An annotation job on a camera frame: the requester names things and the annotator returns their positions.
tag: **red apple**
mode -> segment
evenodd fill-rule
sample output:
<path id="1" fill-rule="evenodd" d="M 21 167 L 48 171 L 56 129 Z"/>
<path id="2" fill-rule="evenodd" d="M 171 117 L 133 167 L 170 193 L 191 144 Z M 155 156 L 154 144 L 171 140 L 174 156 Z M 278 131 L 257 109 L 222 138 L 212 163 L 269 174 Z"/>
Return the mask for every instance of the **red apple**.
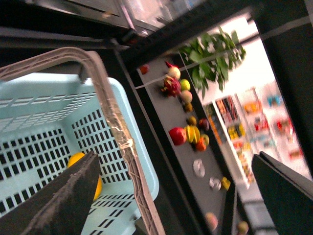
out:
<path id="1" fill-rule="evenodd" d="M 143 66 L 140 67 L 140 71 L 143 75 L 145 75 L 148 71 L 149 71 L 150 66 L 145 64 Z"/>
<path id="2" fill-rule="evenodd" d="M 172 130 L 169 131 L 172 141 L 174 145 L 181 145 L 186 142 L 187 135 L 184 128 L 181 127 L 174 127 Z"/>
<path id="3" fill-rule="evenodd" d="M 209 120 L 206 118 L 202 118 L 199 120 L 199 127 L 205 131 L 208 131 L 210 128 Z"/>

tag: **red fruit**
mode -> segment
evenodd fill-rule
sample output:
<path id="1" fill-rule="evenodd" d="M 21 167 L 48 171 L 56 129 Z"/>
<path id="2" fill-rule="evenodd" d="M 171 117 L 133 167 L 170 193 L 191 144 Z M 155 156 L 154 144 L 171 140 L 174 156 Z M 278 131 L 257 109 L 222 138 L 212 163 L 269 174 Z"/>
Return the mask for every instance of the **red fruit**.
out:
<path id="1" fill-rule="evenodd" d="M 167 62 L 167 61 L 165 61 L 165 63 L 166 63 L 166 65 L 167 65 L 168 68 L 171 68 L 171 67 L 176 67 L 176 68 L 178 68 L 177 65 L 172 65 L 172 64 L 170 64 L 170 63 Z"/>
<path id="2" fill-rule="evenodd" d="M 164 88 L 161 91 L 166 92 L 168 96 L 176 97 L 180 94 L 180 82 L 176 78 L 167 76 L 164 79 Z"/>
<path id="3" fill-rule="evenodd" d="M 169 131 L 172 141 L 174 145 L 181 145 L 186 142 L 187 135 L 184 128 L 181 127 L 174 127 L 172 130 Z"/>
<path id="4" fill-rule="evenodd" d="M 149 72 L 150 66 L 149 65 L 143 65 L 140 67 L 140 71 L 142 74 L 146 74 L 147 72 Z"/>
<path id="5" fill-rule="evenodd" d="M 199 120 L 199 127 L 202 128 L 205 131 L 208 131 L 210 128 L 209 120 L 206 118 L 202 118 Z"/>

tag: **lemon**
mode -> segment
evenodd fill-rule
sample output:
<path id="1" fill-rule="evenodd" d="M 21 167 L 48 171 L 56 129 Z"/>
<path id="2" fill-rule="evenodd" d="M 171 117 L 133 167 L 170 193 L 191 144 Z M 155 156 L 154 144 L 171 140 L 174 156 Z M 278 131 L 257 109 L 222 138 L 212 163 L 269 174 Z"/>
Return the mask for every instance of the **lemon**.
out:
<path id="1" fill-rule="evenodd" d="M 194 140 L 195 138 L 195 131 L 194 131 L 194 128 L 192 126 L 186 126 L 185 128 L 185 131 L 186 131 L 186 135 L 187 135 L 187 141 L 189 143 L 192 143 L 192 141 Z"/>
<path id="2" fill-rule="evenodd" d="M 187 79 L 182 79 L 180 81 L 180 87 L 182 91 L 185 91 L 185 90 L 190 91 L 190 83 L 188 82 Z"/>
<path id="3" fill-rule="evenodd" d="M 194 129 L 195 137 L 194 137 L 192 143 L 198 143 L 200 140 L 200 131 L 196 126 L 193 126 L 193 129 Z"/>
<path id="4" fill-rule="evenodd" d="M 69 161 L 68 161 L 68 164 L 67 164 L 67 167 L 71 167 L 72 165 L 74 165 L 78 160 L 80 160 L 85 154 L 84 153 L 75 153 L 74 155 L 72 155 L 70 158 L 69 158 Z M 93 200 L 96 200 L 100 193 L 102 191 L 102 183 L 101 183 L 101 178 L 99 177 L 98 179 L 98 183 L 97 183 L 97 188 L 96 188 L 96 192 L 94 194 L 94 197 L 93 197 Z"/>

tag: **wall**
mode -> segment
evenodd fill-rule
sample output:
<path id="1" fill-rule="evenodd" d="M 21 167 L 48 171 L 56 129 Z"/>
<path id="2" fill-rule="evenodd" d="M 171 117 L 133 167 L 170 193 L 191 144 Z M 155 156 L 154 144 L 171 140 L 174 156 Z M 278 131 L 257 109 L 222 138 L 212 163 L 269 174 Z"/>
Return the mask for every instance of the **wall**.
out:
<path id="1" fill-rule="evenodd" d="M 223 31 L 231 34 L 236 30 L 240 41 L 258 32 L 254 22 L 248 24 L 249 15 L 243 15 L 225 22 L 221 25 Z M 221 98 L 237 92 L 247 90 L 252 86 L 261 86 L 275 80 L 268 57 L 260 38 L 245 44 L 246 58 L 243 63 L 229 72 L 229 82 L 226 83 L 223 92 L 219 90 L 217 83 L 209 82 L 209 91 L 206 92 L 204 100 L 202 100 L 201 92 L 199 97 L 203 104 L 212 102 L 212 100 Z"/>

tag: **green fruit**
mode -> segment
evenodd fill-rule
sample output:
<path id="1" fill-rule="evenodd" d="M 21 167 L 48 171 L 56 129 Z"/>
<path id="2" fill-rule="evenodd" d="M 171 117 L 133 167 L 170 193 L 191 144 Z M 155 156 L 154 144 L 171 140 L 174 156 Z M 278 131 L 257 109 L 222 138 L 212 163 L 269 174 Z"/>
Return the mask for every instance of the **green fruit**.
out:
<path id="1" fill-rule="evenodd" d="M 208 146 L 209 143 L 210 143 L 210 138 L 209 138 L 209 136 L 206 135 L 206 134 L 202 134 L 201 137 L 204 138 L 205 145 Z"/>
<path id="2" fill-rule="evenodd" d="M 238 223 L 237 229 L 240 234 L 243 234 L 243 235 L 247 234 L 249 230 L 248 223 L 245 221 L 241 221 L 240 223 Z"/>
<path id="3" fill-rule="evenodd" d="M 194 116 L 191 116 L 190 118 L 188 118 L 188 124 L 192 126 L 197 125 L 197 119 Z"/>
<path id="4" fill-rule="evenodd" d="M 180 81 L 180 86 L 182 91 L 190 91 L 190 83 L 187 79 L 182 79 Z"/>

